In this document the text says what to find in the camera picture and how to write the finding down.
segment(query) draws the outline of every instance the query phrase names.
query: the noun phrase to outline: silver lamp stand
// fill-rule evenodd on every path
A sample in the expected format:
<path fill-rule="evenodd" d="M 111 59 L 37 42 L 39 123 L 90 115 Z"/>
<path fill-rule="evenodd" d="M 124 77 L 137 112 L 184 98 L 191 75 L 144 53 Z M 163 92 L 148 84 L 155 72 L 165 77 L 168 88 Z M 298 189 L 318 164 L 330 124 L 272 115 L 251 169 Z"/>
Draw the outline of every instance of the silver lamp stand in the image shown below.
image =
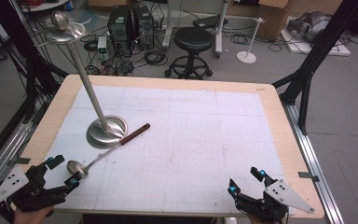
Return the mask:
<path fill-rule="evenodd" d="M 86 35 L 84 24 L 69 22 L 66 15 L 60 11 L 51 13 L 51 22 L 54 27 L 43 31 L 45 44 L 65 44 L 72 59 L 75 62 L 77 71 L 83 82 L 83 85 L 89 95 L 89 99 L 97 113 L 98 119 L 94 120 L 86 132 L 86 137 L 90 145 L 97 148 L 110 148 L 117 144 L 128 132 L 127 122 L 118 116 L 104 116 L 100 104 L 91 86 L 89 77 L 83 67 L 79 53 L 75 46 L 75 41 Z"/>

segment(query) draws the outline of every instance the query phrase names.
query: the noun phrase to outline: round metal base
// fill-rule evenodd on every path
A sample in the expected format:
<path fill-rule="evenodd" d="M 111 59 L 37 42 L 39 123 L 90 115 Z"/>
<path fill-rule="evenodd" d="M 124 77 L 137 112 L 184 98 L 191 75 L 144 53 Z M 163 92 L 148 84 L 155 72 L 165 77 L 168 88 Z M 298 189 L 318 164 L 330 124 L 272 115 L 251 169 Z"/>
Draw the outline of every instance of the round metal base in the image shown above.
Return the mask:
<path fill-rule="evenodd" d="M 254 63 L 255 62 L 255 55 L 251 52 L 248 53 L 248 56 L 246 56 L 248 52 L 247 51 L 241 51 L 237 54 L 238 60 L 240 60 L 243 63 Z"/>
<path fill-rule="evenodd" d="M 128 132 L 127 122 L 123 118 L 113 115 L 104 116 L 104 118 L 107 126 L 110 127 L 110 131 L 104 131 L 100 120 L 96 119 L 91 123 L 86 133 L 89 144 L 100 149 L 114 146 Z"/>

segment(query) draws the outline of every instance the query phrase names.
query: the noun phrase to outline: black stool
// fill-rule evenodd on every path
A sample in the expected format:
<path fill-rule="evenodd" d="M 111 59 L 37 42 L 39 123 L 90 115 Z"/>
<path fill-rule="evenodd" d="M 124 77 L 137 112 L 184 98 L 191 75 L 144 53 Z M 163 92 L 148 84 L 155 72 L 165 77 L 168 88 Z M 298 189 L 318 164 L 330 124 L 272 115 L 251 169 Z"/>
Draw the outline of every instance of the black stool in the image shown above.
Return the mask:
<path fill-rule="evenodd" d="M 188 56 L 182 56 L 170 65 L 170 69 L 166 70 L 165 76 L 168 77 L 173 71 L 179 78 L 192 78 L 190 75 L 194 74 L 197 79 L 202 80 L 202 77 L 206 75 L 210 77 L 212 71 L 209 69 L 208 64 L 199 57 L 199 54 L 207 49 L 210 49 L 213 45 L 213 36 L 206 30 L 199 27 L 184 27 L 179 29 L 173 41 L 180 49 L 187 51 Z M 178 61 L 187 58 L 187 64 L 179 64 Z M 194 60 L 198 60 L 202 65 L 195 65 Z M 179 72 L 176 68 L 184 68 L 185 71 Z M 198 69 L 203 69 L 203 73 L 197 72 Z"/>

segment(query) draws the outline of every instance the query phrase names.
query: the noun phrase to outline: human hand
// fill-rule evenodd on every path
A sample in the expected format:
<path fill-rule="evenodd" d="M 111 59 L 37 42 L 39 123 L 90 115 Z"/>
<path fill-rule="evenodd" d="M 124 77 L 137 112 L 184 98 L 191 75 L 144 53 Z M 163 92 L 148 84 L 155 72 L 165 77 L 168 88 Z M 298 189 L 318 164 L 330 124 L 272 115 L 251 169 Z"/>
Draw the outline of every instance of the human hand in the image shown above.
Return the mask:
<path fill-rule="evenodd" d="M 53 207 L 45 207 L 34 212 L 22 212 L 20 209 L 16 209 L 14 224 L 41 224 Z"/>

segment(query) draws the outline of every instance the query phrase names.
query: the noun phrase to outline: grid paper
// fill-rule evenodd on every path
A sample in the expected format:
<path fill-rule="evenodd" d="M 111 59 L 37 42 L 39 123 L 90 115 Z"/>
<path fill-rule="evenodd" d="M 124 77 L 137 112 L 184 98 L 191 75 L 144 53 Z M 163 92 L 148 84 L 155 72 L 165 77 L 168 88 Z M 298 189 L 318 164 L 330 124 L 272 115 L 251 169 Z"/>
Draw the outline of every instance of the grid paper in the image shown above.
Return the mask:
<path fill-rule="evenodd" d="M 129 133 L 151 127 L 96 162 L 62 209 L 224 215 L 239 214 L 227 193 L 262 198 L 252 166 L 283 179 L 282 167 L 258 94 L 95 86 L 105 115 L 122 117 Z M 86 130 L 98 117 L 81 88 L 47 158 L 65 162 L 48 171 L 46 188 L 70 176 L 69 160 L 87 165 L 105 150 L 91 147 Z"/>

